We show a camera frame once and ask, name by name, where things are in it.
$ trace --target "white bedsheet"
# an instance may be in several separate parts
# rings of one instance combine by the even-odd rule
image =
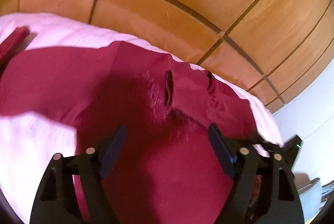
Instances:
[[[25,39],[28,44],[26,50],[50,46],[100,48],[113,41],[123,40],[147,50],[168,53],[135,36],[50,13],[1,16],[0,43],[18,26],[28,26],[31,32]],[[193,64],[191,68],[204,70]],[[240,98],[249,100],[259,134],[269,142],[282,144],[276,122],[261,101],[219,76],[214,76],[229,85]],[[52,155],[57,152],[65,157],[74,155],[75,148],[76,130],[71,127],[33,112],[15,117],[0,116],[0,188],[24,223],[29,223],[39,182]]]

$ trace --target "silver rivet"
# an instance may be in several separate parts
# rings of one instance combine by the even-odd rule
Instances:
[[[241,148],[240,153],[244,154],[244,155],[247,155],[247,154],[249,154],[249,150],[247,148]]]
[[[54,154],[53,160],[59,160],[61,158],[61,154]]]
[[[273,156],[277,161],[281,161],[282,160],[282,155],[280,154],[274,154]]]
[[[95,152],[95,149],[93,147],[90,147],[86,150],[87,154],[93,154]]]

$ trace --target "white fabric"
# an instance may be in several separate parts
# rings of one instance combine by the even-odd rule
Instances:
[[[28,26],[31,32],[25,39],[26,50],[51,46],[100,48],[122,40],[154,52],[168,53],[135,36],[50,13],[14,13],[0,17],[0,42],[19,26]],[[197,65],[190,66],[194,70],[204,70]],[[259,134],[269,142],[282,144],[273,115],[261,101],[214,76],[229,85],[240,98],[249,100]],[[15,117],[0,117],[0,133],[0,188],[18,216],[24,223],[29,223],[34,196],[49,160],[57,152],[64,156],[74,155],[76,131],[30,112]]]

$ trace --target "white wall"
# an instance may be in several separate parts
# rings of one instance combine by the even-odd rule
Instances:
[[[292,102],[274,114],[283,141],[303,140],[293,172],[334,180],[334,62]]]

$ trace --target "metal pin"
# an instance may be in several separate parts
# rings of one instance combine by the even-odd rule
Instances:
[[[241,148],[240,153],[244,154],[244,155],[247,155],[247,154],[249,154],[249,150],[247,148]]]
[[[277,161],[281,161],[282,160],[282,155],[280,154],[274,154],[273,156]]]
[[[61,158],[61,154],[57,153],[53,155],[53,160],[59,160]]]
[[[93,154],[95,152],[95,149],[93,147],[90,147],[86,150],[87,154]]]

